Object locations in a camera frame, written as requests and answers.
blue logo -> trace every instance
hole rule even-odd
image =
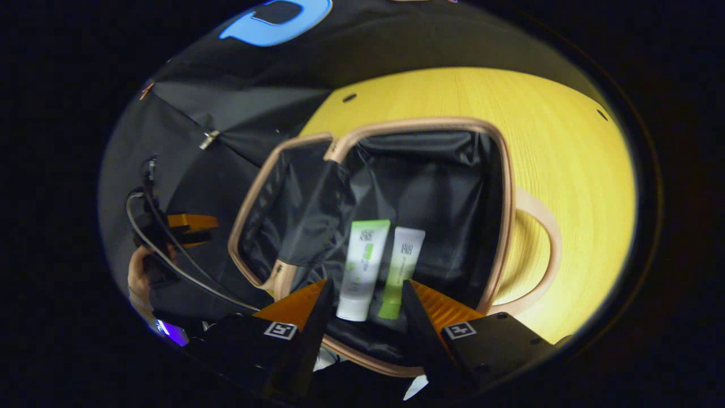
[[[232,37],[256,46],[282,44],[315,27],[332,9],[332,0],[272,0],[264,3],[263,7],[270,4],[293,6],[299,12],[284,23],[270,23],[255,17],[258,7],[228,26],[219,38]]]

black fabric lining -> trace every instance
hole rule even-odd
[[[323,278],[339,298],[352,221],[389,219],[386,249],[366,322],[332,317],[327,333],[385,362],[419,365],[407,353],[407,320],[380,319],[394,228],[423,229],[413,279],[476,307],[488,281],[502,214],[499,150],[485,134],[419,131],[361,140],[340,165],[326,142],[286,150],[257,198],[239,242],[265,281],[276,259],[297,265],[292,290]]]

white cap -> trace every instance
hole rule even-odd
[[[335,315],[340,319],[350,320],[353,322],[364,322],[368,319],[368,309],[370,308],[370,300],[350,299],[340,296],[340,303],[337,305]]]

green tube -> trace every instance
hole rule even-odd
[[[426,232],[422,229],[405,227],[395,228],[395,241],[393,254],[390,259],[388,278],[383,291],[383,304],[378,317],[383,319],[397,319],[400,313],[403,282],[410,279],[415,271],[418,256],[421,254],[423,239]]]

metal clip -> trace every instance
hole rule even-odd
[[[204,133],[204,135],[207,137],[204,139],[204,141],[199,145],[199,149],[206,150],[207,147],[209,147],[210,144],[214,141],[214,139],[219,136],[219,131],[211,131],[209,133]]]

